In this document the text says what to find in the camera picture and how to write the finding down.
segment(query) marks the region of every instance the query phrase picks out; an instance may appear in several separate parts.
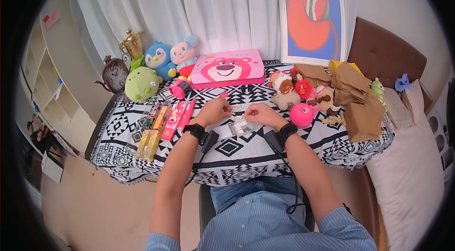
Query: black wrist strap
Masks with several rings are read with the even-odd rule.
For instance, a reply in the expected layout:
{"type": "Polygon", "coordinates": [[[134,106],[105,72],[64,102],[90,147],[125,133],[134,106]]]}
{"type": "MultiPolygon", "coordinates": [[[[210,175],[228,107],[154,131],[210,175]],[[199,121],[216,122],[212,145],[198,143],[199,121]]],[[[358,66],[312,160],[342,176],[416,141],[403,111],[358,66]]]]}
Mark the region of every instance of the black wrist strap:
{"type": "Polygon", "coordinates": [[[183,133],[189,131],[191,135],[197,138],[199,141],[199,145],[203,145],[205,140],[207,139],[208,133],[205,132],[204,127],[200,124],[193,124],[193,125],[186,125],[183,128],[183,133]]]}
{"type": "Polygon", "coordinates": [[[278,139],[280,140],[281,144],[284,146],[287,138],[297,132],[297,127],[291,123],[285,124],[281,127],[280,131],[278,132],[278,139]]]}

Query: black and white patterned tablecloth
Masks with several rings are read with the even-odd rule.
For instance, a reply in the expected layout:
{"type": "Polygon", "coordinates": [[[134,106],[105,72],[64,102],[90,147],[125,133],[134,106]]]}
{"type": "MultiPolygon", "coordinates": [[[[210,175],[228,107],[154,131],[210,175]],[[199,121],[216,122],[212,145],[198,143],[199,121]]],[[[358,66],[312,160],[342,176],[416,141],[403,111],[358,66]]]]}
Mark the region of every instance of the black and white patterned tablecloth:
{"type": "MultiPolygon", "coordinates": [[[[291,67],[289,65],[268,67],[266,76],[277,70],[288,72],[291,67]]],[[[172,81],[168,81],[161,85],[158,95],[166,96],[174,103],[175,98],[168,90],[171,83],[172,81]]],[[[287,111],[280,111],[270,103],[274,90],[269,88],[267,83],[193,91],[187,98],[187,100],[196,98],[193,116],[205,102],[217,98],[223,91],[229,95],[227,101],[231,105],[242,106],[242,111],[236,113],[238,116],[242,115],[251,103],[265,102],[283,117],[287,119],[289,117],[287,111]]],[[[121,183],[134,184],[151,175],[159,175],[166,157],[180,137],[177,132],[172,141],[161,140],[153,162],[131,156],[125,145],[144,109],[143,104],[135,102],[124,104],[120,98],[108,114],[91,154],[91,162],[94,165],[103,168],[121,183]]],[[[327,115],[318,112],[313,124],[299,130],[298,134],[314,149],[322,163],[329,166],[349,169],[363,167],[372,156],[382,152],[392,143],[393,135],[387,128],[379,140],[350,143],[346,128],[341,124],[324,125],[321,120],[326,117],[327,115]]],[[[263,139],[263,135],[269,130],[270,128],[259,125],[252,134],[219,141],[202,163],[197,164],[202,156],[199,147],[194,164],[194,168],[198,170],[193,181],[210,186],[226,186],[261,175],[290,175],[282,160],[272,152],[263,139]]]]}

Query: brown headboard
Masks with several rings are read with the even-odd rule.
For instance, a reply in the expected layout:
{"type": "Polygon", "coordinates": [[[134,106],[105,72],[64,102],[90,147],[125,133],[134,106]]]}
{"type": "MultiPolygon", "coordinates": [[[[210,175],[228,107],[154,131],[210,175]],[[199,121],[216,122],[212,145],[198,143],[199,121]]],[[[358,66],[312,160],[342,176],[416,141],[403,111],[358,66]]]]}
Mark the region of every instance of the brown headboard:
{"type": "MultiPolygon", "coordinates": [[[[370,80],[378,77],[389,88],[403,73],[410,82],[420,79],[426,66],[426,57],[392,32],[357,17],[348,62],[355,63],[370,80]]],[[[425,110],[431,104],[424,95],[425,110]]]]}

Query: hand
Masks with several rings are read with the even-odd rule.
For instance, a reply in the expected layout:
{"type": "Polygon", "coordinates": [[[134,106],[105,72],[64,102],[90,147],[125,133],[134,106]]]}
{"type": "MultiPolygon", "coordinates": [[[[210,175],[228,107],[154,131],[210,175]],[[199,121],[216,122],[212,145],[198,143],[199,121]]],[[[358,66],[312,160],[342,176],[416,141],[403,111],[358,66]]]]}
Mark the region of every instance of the hand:
{"type": "Polygon", "coordinates": [[[275,112],[265,103],[253,103],[243,115],[248,122],[260,123],[261,125],[280,130],[288,121],[275,112]]]}
{"type": "Polygon", "coordinates": [[[224,98],[212,99],[202,106],[201,111],[190,121],[190,125],[198,123],[205,128],[232,116],[231,110],[231,105],[224,98]]]}

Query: small green figurine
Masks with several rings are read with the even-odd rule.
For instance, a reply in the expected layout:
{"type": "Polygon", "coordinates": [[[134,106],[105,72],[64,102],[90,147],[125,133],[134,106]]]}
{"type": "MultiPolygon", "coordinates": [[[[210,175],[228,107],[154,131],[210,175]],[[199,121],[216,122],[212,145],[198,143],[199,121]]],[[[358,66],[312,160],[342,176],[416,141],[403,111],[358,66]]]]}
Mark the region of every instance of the small green figurine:
{"type": "Polygon", "coordinates": [[[156,71],[140,66],[128,75],[124,93],[131,101],[144,103],[156,95],[159,85],[156,71]]]}
{"type": "Polygon", "coordinates": [[[379,81],[379,78],[375,78],[374,81],[370,85],[371,91],[378,97],[379,102],[381,102],[382,106],[384,106],[385,111],[387,112],[387,107],[385,106],[385,101],[384,101],[384,86],[382,83],[379,81]]]}

